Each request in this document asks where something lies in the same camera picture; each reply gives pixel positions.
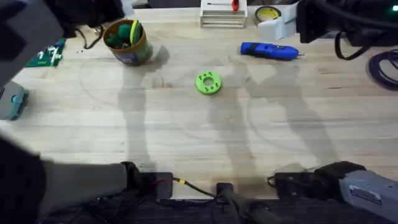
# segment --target blue cable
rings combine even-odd
[[[373,56],[368,63],[369,74],[380,86],[387,90],[398,91],[398,80],[389,77],[381,68],[380,63],[388,60],[398,71],[398,49]]]

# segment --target green ring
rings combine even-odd
[[[205,80],[213,81],[212,85],[205,85]],[[221,89],[221,77],[215,72],[202,72],[196,78],[198,91],[203,95],[214,95]]]

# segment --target green circuit board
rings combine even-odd
[[[65,46],[65,39],[60,39],[54,45],[47,47],[44,51],[37,53],[26,67],[49,67],[57,66],[62,59],[62,51]]]

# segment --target white box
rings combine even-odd
[[[200,27],[244,28],[248,18],[248,2],[239,0],[239,9],[233,11],[232,0],[202,0]]]

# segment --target plastic container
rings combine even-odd
[[[149,61],[152,56],[152,46],[147,41],[147,36],[143,26],[141,39],[137,44],[128,47],[126,49],[115,49],[106,43],[106,39],[109,38],[110,34],[117,34],[120,25],[128,24],[132,25],[133,21],[129,19],[124,19],[114,24],[110,25],[104,33],[104,43],[112,51],[113,55],[122,63],[129,66],[140,66]]]

